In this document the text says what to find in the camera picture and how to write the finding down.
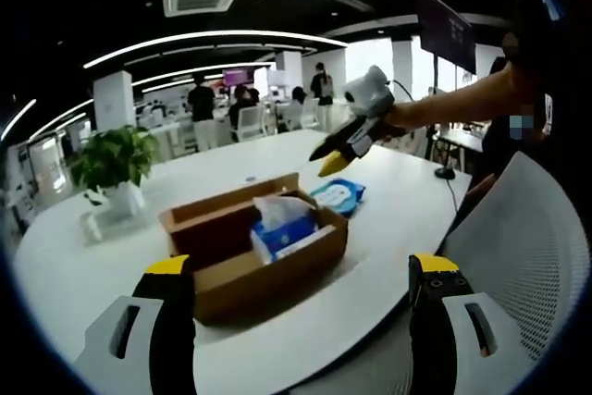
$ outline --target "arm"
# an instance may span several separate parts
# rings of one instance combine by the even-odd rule
[[[522,106],[532,104],[536,98],[536,85],[509,64],[503,71],[455,92],[397,105],[387,116],[387,123],[413,130],[431,124],[521,115]]]

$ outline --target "blue tissue package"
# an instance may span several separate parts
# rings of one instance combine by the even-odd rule
[[[366,190],[364,185],[345,179],[333,179],[313,191],[311,196],[319,205],[328,207],[345,217],[350,217],[362,200],[364,190]]]
[[[278,252],[294,242],[306,238],[315,232],[316,223],[312,216],[303,216],[275,230],[265,231],[261,221],[253,225],[253,231],[265,244],[271,255],[271,261],[278,259]]]

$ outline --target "black cable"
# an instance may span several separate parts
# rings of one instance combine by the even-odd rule
[[[407,95],[409,96],[409,99],[411,99],[411,102],[415,102],[415,100],[412,98],[411,94],[407,91],[407,89],[403,86],[402,83],[400,83],[396,79],[393,79],[391,82],[395,82],[397,85],[399,85],[403,89],[403,91],[407,93]]]
[[[456,204],[456,195],[454,194],[454,190],[452,189],[452,186],[450,185],[450,179],[446,179],[446,184],[448,185],[448,188],[450,189],[450,193],[452,193],[452,201],[454,202],[454,211],[456,213],[459,213],[459,207]]]

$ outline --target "black ceiling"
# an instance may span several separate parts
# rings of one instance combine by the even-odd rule
[[[462,12],[508,17],[512,11],[512,0],[443,1]],[[366,20],[414,13],[413,0],[235,0],[227,13],[180,18],[165,18],[162,0],[6,0],[4,5],[9,13],[8,34],[2,42],[7,69],[0,79],[0,113],[4,115],[0,120],[6,121],[6,116],[31,98],[38,100],[27,118],[13,129],[13,142],[91,97],[93,79],[122,69],[125,62],[134,59],[212,43],[288,43],[325,48],[276,38],[189,39],[138,50],[96,68],[82,68],[84,63],[125,46],[207,30],[273,30],[320,35]],[[263,54],[249,49],[192,51],[151,58],[125,69],[136,80],[200,65],[255,60]]]

